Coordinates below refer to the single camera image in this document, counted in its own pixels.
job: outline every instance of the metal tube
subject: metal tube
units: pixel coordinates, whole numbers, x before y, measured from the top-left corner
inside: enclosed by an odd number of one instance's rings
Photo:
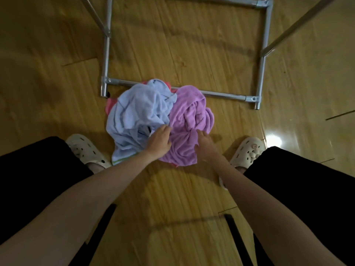
[[[269,0],[269,6],[266,8],[266,18],[265,18],[265,28],[264,28],[264,36],[263,36],[263,44],[262,48],[264,49],[267,47],[268,42],[269,42],[269,33],[270,33],[270,23],[271,23],[271,13],[272,13],[272,8],[273,8],[273,2],[274,0]],[[258,85],[257,85],[257,90],[256,90],[256,96],[258,96],[258,101],[255,103],[255,109],[259,110],[260,109],[260,103],[261,103],[261,93],[263,91],[263,83],[264,83],[264,72],[265,72],[265,57],[260,58],[260,64],[259,64],[259,75],[258,75]]]
[[[95,8],[91,4],[90,0],[81,0],[84,6],[86,7],[86,10],[90,13],[91,17],[94,19],[96,22],[97,26],[100,28],[101,31],[104,32],[104,34],[108,37],[111,36],[110,33],[110,28],[107,27],[100,19],[99,15],[96,13]]]
[[[296,30],[302,27],[305,23],[310,21],[314,16],[331,4],[334,0],[320,0],[315,6],[313,6],[306,14],[304,14],[298,21],[296,21],[290,28],[282,33],[275,41],[269,46],[263,49],[260,53],[261,57],[267,56],[277,47],[281,42],[291,36]]]
[[[112,16],[112,0],[107,0],[106,23],[109,31],[111,30],[111,16]],[[109,69],[109,52],[110,52],[110,37],[105,35],[102,76],[101,76],[101,96],[105,98],[107,98],[106,79],[107,79],[107,73]]]
[[[139,82],[135,81],[128,81],[128,80],[121,80],[115,78],[106,78],[106,83],[110,85],[121,85],[126,87],[132,87]],[[228,93],[220,93],[220,92],[213,92],[213,91],[206,91],[201,90],[204,95],[212,96],[212,97],[220,97],[220,98],[228,98],[234,100],[241,100],[245,102],[257,102],[258,98],[255,96],[245,96],[245,95],[235,95],[235,94],[228,94]]]
[[[269,6],[269,0],[212,0],[212,1],[221,1],[231,4],[240,4],[242,6],[251,6],[255,8],[266,8]]]

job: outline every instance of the silver metal rack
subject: silver metal rack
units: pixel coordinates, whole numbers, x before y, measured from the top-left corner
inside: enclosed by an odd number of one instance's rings
[[[96,13],[90,0],[82,0],[84,6],[91,14],[92,18],[96,22],[97,26],[104,34],[104,55],[103,55],[103,66],[102,66],[102,79],[101,79],[101,96],[108,97],[107,85],[123,85],[127,87],[132,87],[138,82],[114,79],[108,77],[108,65],[109,65],[109,50],[110,50],[110,39],[111,39],[111,16],[112,16],[112,1],[107,0],[107,11],[106,11],[106,23],[104,23],[99,15]],[[264,82],[264,71],[265,71],[265,61],[266,56],[271,53],[275,48],[291,36],[296,30],[303,26],[306,22],[311,20],[315,15],[321,12],[325,7],[327,7],[334,0],[320,0],[313,8],[311,8],[307,13],[305,13],[298,21],[296,21],[290,28],[284,31],[275,41],[268,45],[269,41],[269,31],[271,22],[271,13],[273,8],[274,0],[209,0],[209,1],[219,1],[224,3],[230,3],[233,5],[241,5],[246,7],[251,7],[255,9],[265,9],[265,26],[262,48],[260,51],[260,61],[259,61],[259,73],[258,73],[258,85],[255,96],[246,95],[236,95],[230,93],[217,93],[213,91],[201,91],[204,95],[220,98],[229,98],[234,100],[241,100],[245,102],[255,103],[255,109],[260,109],[263,82]]]

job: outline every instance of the person's left arm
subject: person's left arm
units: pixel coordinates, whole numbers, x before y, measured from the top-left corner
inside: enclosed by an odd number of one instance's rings
[[[72,186],[0,246],[0,265],[67,266],[108,206],[152,161],[165,155],[171,128],[164,125],[147,148]]]

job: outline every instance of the hand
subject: hand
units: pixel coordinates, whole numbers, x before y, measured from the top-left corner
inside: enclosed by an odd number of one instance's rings
[[[171,147],[169,142],[169,135],[171,127],[168,125],[160,126],[148,139],[148,144],[144,150],[149,154],[152,161],[155,161],[164,156]]]
[[[203,161],[211,161],[216,157],[220,156],[218,149],[211,137],[201,130],[197,130],[198,134],[198,145],[195,145],[195,152],[197,158]]]

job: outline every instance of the pink cloth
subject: pink cloth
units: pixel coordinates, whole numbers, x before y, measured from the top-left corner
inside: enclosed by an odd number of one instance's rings
[[[198,144],[197,129],[209,133],[214,124],[211,109],[206,108],[205,96],[194,86],[181,87],[176,92],[178,99],[170,115],[172,131],[170,133],[171,149],[161,161],[187,166],[197,163],[194,150]]]
[[[169,82],[165,82],[165,84],[169,87],[170,91],[172,93],[175,93],[177,91],[177,89],[171,89],[171,85]],[[105,112],[106,115],[109,115],[109,113],[111,112],[112,107],[117,103],[117,98],[108,98],[107,102],[106,102],[106,106],[105,106]]]

